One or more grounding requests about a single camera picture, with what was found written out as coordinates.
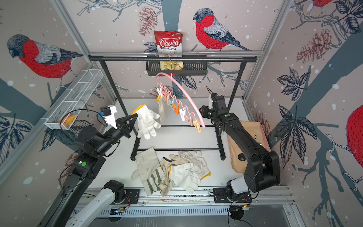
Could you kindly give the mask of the pink clip hanger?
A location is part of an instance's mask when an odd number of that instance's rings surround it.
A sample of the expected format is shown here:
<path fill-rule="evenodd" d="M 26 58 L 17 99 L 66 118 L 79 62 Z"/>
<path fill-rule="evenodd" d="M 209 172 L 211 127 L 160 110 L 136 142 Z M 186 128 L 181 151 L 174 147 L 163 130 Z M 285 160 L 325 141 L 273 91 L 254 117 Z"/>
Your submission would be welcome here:
<path fill-rule="evenodd" d="M 178 98 L 170 89 L 167 88 L 166 85 L 164 85 L 162 82 L 159 82 L 160 77 L 166 77 L 166 78 L 170 79 L 180 89 L 180 91 L 184 95 L 183 97 L 188 100 L 188 103 L 184 103 L 182 101 L 182 99 Z M 190 97 L 188 92 L 184 88 L 182 88 L 182 85 L 179 82 L 177 82 L 177 80 L 174 78 L 174 76 L 171 73 L 168 74 L 168 73 L 160 72 L 155 76 L 155 78 L 156 78 L 156 82 L 158 84 L 158 87 L 156 88 L 157 103 L 159 102 L 160 98 L 164 98 L 167 101 L 167 103 L 168 103 L 169 99 L 171 99 L 171 98 L 175 99 L 175 103 L 179 103 L 179 109 L 182 109 L 182 108 L 186 109 L 185 122 L 188 123 L 188 125 L 194 127 L 193 121 L 199 120 L 200 125 L 201 125 L 201 132 L 202 132 L 202 129 L 206 128 L 206 124 L 203 120 L 201 112 L 197 108 L 197 105 L 195 104 L 193 99 Z"/>

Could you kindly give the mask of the white knit glove yellow cuff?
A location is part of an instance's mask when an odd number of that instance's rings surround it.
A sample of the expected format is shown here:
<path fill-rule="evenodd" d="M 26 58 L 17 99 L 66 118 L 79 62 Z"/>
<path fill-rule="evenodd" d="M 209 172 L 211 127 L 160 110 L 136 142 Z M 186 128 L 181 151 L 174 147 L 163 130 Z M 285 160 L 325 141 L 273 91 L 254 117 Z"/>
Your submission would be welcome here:
<path fill-rule="evenodd" d="M 164 98 L 160 98 L 158 102 L 158 114 L 160 115 L 160 124 L 163 125 L 167 119 L 167 107 L 168 103 Z"/>

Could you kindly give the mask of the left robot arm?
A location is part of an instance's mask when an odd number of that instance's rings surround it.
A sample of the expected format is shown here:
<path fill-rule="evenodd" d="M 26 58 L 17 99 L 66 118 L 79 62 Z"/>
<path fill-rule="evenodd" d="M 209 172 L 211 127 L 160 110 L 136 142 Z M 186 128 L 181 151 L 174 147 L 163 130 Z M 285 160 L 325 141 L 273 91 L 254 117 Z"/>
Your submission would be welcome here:
<path fill-rule="evenodd" d="M 88 126 L 78 135 L 75 144 L 78 158 L 70 167 L 69 175 L 61 192 L 48 212 L 39 222 L 40 227 L 87 227 L 107 206 L 121 203 L 126 197 L 124 184 L 116 180 L 107 182 L 101 192 L 79 211 L 71 216 L 84 192 L 96 178 L 106 161 L 106 152 L 122 137 L 130 138 L 137 114 L 119 118 L 116 127 L 101 134 L 95 127 Z"/>

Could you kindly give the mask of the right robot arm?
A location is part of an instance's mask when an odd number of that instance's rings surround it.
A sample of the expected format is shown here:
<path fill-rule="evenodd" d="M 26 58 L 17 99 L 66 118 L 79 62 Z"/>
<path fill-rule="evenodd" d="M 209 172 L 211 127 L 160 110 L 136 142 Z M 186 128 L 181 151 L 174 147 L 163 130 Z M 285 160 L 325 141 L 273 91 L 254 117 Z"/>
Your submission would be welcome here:
<path fill-rule="evenodd" d="M 242 126 L 238 117 L 226 107 L 224 96 L 211 94 L 212 108 L 202 106 L 199 111 L 203 118 L 229 135 L 242 151 L 247 167 L 243 178 L 230 181 L 235 194 L 239 192 L 233 185 L 246 184 L 248 191 L 257 193 L 261 190 L 280 184 L 279 157 L 276 152 L 268 151 L 260 145 Z"/>

